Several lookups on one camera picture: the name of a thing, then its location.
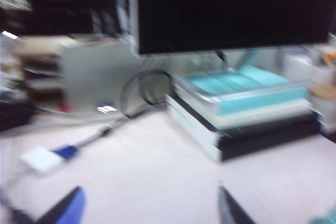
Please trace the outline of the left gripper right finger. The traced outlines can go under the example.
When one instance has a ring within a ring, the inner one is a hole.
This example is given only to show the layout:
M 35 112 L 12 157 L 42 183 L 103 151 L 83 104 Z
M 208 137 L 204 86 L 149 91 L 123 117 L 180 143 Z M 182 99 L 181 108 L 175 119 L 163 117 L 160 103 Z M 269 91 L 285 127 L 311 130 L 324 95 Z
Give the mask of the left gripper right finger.
M 247 212 L 223 186 L 218 186 L 219 223 L 255 224 Z

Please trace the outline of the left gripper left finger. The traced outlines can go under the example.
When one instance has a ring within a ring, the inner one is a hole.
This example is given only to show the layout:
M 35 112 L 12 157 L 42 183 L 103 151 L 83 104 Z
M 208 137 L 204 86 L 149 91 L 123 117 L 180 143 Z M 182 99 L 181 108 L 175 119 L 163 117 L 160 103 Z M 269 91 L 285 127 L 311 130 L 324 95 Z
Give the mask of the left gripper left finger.
M 81 223 L 85 207 L 85 191 L 77 186 L 42 215 L 36 223 Z

